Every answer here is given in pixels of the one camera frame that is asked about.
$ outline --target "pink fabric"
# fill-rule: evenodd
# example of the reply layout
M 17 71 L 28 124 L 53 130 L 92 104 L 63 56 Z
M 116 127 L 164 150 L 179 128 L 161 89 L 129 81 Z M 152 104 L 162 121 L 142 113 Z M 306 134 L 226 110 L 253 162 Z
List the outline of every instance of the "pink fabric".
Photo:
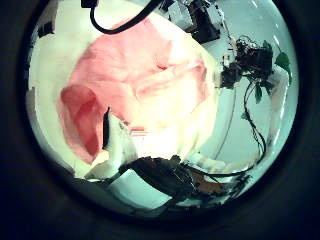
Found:
M 170 64 L 172 41 L 146 19 L 88 47 L 58 102 L 64 136 L 80 158 L 91 163 L 101 151 L 108 106 L 130 130 L 153 132 L 187 117 L 208 96 L 203 60 Z

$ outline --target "black frame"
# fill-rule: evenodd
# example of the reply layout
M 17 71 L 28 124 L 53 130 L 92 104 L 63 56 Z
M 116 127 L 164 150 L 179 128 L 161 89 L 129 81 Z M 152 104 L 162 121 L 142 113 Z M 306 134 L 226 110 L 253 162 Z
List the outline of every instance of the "black frame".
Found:
M 232 204 L 170 223 L 123 218 L 92 204 L 55 174 L 55 166 L 39 150 L 21 84 L 31 27 L 46 2 L 10 0 L 0 4 L 3 239 L 319 238 L 319 1 L 274 1 L 293 36 L 301 83 L 293 130 L 277 161 Z

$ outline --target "black cable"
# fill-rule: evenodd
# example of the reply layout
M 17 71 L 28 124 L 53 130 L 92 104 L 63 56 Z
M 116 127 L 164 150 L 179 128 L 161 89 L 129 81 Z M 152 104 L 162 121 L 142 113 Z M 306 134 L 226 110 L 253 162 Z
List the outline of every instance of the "black cable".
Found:
M 117 27 L 115 29 L 105 29 L 103 27 L 101 27 L 95 19 L 95 7 L 91 8 L 90 10 L 90 20 L 92 25 L 99 30 L 100 32 L 104 33 L 104 34 L 117 34 L 120 32 L 123 32 L 133 26 L 135 26 L 136 24 L 138 24 L 139 22 L 141 22 L 143 19 L 145 19 L 153 10 L 155 10 L 157 8 L 158 5 L 160 5 L 160 3 L 162 3 L 163 0 L 151 0 L 147 6 L 142 9 L 142 11 L 136 15 L 134 18 L 132 18 L 131 20 L 129 20 L 128 22 L 126 22 L 125 24 L 121 25 L 120 27 Z
M 204 173 L 202 172 L 202 174 L 206 175 L 206 176 L 209 176 L 210 178 L 225 178 L 225 177 L 234 177 L 234 176 L 238 176 L 238 175 L 241 175 L 241 174 L 244 174 L 246 172 L 248 172 L 249 170 L 253 169 L 257 164 L 259 164 L 262 159 L 265 157 L 265 154 L 266 154 L 266 141 L 264 139 L 264 137 L 262 136 L 262 134 L 257 130 L 257 127 L 256 125 L 254 124 L 254 122 L 252 121 L 251 119 L 251 116 L 250 116 L 250 113 L 249 113 L 249 110 L 247 108 L 247 102 L 248 102 L 248 99 L 250 97 L 250 94 L 252 93 L 252 91 L 255 89 L 255 87 L 253 89 L 251 89 L 249 95 L 248 95 L 248 92 L 249 92 L 249 89 L 252 87 L 252 84 L 254 84 L 254 82 L 250 82 L 250 84 L 248 85 L 246 91 L 245 91 L 245 94 L 244 94 L 244 111 L 245 111 L 245 115 L 247 117 L 247 120 L 252 128 L 252 130 L 254 131 L 255 133 L 255 140 L 258 142 L 258 144 L 260 144 L 261 148 L 262 148 L 262 154 L 261 156 L 259 157 L 259 160 L 253 164 L 252 166 L 248 167 L 247 169 L 245 170 L 242 170 L 242 171 L 239 171 L 239 172 L 235 172 L 235 173 L 221 173 L 221 174 L 208 174 L 208 173 Z

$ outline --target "wire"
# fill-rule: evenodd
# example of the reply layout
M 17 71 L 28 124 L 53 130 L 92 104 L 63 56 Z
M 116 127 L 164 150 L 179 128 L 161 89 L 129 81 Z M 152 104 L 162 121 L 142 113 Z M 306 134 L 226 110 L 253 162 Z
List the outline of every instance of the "wire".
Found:
M 145 19 L 153 10 L 155 10 L 157 8 L 158 5 L 160 5 L 160 3 L 162 3 L 163 0 L 151 0 L 147 6 L 142 9 L 142 11 L 136 15 L 134 18 L 132 18 L 131 20 L 129 20 L 128 22 L 126 22 L 125 24 L 121 25 L 120 27 L 114 28 L 114 29 L 105 29 L 103 27 L 101 27 L 96 19 L 95 19 L 95 7 L 91 8 L 90 10 L 90 20 L 92 25 L 99 30 L 100 32 L 104 33 L 104 34 L 117 34 L 120 32 L 123 32 L 133 26 L 135 26 L 136 24 L 138 24 L 139 22 L 141 22 L 143 19 Z
M 250 113 L 249 113 L 249 110 L 248 110 L 248 107 L 247 107 L 247 103 L 248 103 L 248 100 L 249 100 L 249 97 L 250 95 L 252 94 L 253 90 L 256 88 L 256 81 L 252 81 L 250 82 L 250 84 L 248 85 L 246 91 L 245 91 L 245 94 L 244 94 L 244 100 L 243 100 L 243 103 L 244 103 L 244 111 L 245 111 L 245 115 L 247 117 L 247 120 L 252 128 L 252 131 L 253 131 L 253 135 L 254 135 L 254 139 L 255 141 L 258 143 L 258 148 L 259 148 L 259 159 L 258 161 L 256 161 L 253 165 L 251 165 L 250 167 L 248 167 L 247 169 L 243 170 L 243 171 L 239 171 L 239 172 L 234 172 L 234 173 L 221 173 L 221 174 L 206 174 L 207 176 L 209 177 L 212 177 L 212 178 L 225 178 L 225 177 L 234 177 L 234 176 L 238 176 L 238 175 L 241 175 L 241 174 L 244 174 L 246 172 L 248 172 L 249 170 L 253 169 L 257 164 L 259 164 L 262 159 L 265 157 L 265 154 L 266 154 L 266 141 L 264 139 L 264 137 L 262 136 L 262 134 L 257 130 L 257 127 L 256 125 L 254 124 L 254 122 L 252 121 L 251 119 L 251 116 L 250 116 Z

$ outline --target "green leaf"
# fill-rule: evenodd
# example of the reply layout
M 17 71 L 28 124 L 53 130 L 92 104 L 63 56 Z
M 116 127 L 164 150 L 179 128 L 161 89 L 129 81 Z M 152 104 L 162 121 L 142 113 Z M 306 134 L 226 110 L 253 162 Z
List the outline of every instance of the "green leaf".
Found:
M 264 40 L 264 42 L 263 42 L 263 48 L 265 48 L 265 49 L 267 49 L 267 50 L 272 52 L 272 46 L 266 40 Z
M 274 88 L 274 85 L 272 83 L 269 83 L 269 82 L 265 82 L 265 88 L 267 90 L 267 93 L 269 96 L 271 96 L 271 93 L 272 93 L 272 89 Z
M 256 85 L 256 103 L 260 103 L 262 98 L 262 90 L 261 87 L 259 85 Z
M 284 52 L 279 53 L 275 64 L 288 72 L 288 74 L 289 74 L 289 84 L 291 85 L 292 76 L 291 76 L 291 69 L 290 69 L 290 60 L 289 60 L 288 55 L 286 53 L 284 53 Z
M 244 120 L 249 120 L 248 117 L 247 117 L 246 112 L 242 113 L 241 118 L 244 119 Z

